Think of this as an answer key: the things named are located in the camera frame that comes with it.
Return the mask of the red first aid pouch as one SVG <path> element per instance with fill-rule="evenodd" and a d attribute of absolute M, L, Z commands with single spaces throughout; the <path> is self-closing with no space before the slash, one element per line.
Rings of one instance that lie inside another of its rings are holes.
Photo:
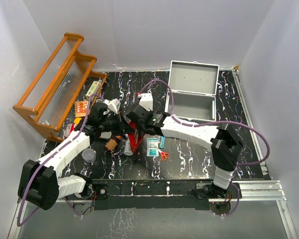
<path fill-rule="evenodd" d="M 133 154 L 135 154 L 145 134 L 140 133 L 137 129 L 137 124 L 134 122 L 130 121 L 129 126 L 134 130 L 134 132 L 128 133 L 128 137 L 130 140 L 131 150 Z"/>

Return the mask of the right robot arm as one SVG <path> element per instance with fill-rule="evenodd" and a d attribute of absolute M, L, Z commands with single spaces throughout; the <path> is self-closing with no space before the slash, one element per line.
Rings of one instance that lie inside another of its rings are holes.
<path fill-rule="evenodd" d="M 243 143 L 228 123 L 200 126 L 166 112 L 147 111 L 139 105 L 127 113 L 127 118 L 145 134 L 179 138 L 210 150 L 216 166 L 214 179 L 198 191 L 209 198 L 224 198 L 230 192 Z"/>

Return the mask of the teal white swab packet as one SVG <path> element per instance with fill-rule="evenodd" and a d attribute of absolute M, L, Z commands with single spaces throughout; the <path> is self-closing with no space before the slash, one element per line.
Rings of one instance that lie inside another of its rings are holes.
<path fill-rule="evenodd" d="M 148 157 L 157 157 L 159 155 L 158 151 L 158 138 L 147 138 L 147 156 Z"/>

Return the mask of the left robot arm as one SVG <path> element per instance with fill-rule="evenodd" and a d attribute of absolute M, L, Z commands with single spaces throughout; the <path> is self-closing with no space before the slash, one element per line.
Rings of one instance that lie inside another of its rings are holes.
<path fill-rule="evenodd" d="M 113 99 L 92 105 L 86 120 L 81 120 L 70 135 L 49 154 L 37 161 L 28 160 L 22 168 L 18 196 L 41 209 L 50 209 L 57 199 L 77 194 L 83 199 L 93 193 L 87 177 L 71 175 L 62 178 L 63 169 L 83 150 L 90 147 L 103 132 L 124 135 L 129 128 L 120 114 L 120 101 Z"/>

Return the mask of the orange scissors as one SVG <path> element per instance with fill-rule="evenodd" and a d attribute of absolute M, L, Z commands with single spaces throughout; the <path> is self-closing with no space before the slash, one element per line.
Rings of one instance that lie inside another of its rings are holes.
<path fill-rule="evenodd" d="M 170 158 L 170 154 L 169 153 L 164 152 L 164 151 L 160 150 L 159 148 L 157 150 L 158 150 L 158 152 L 160 154 L 160 157 L 161 157 L 162 161 L 166 161 L 167 159 Z"/>

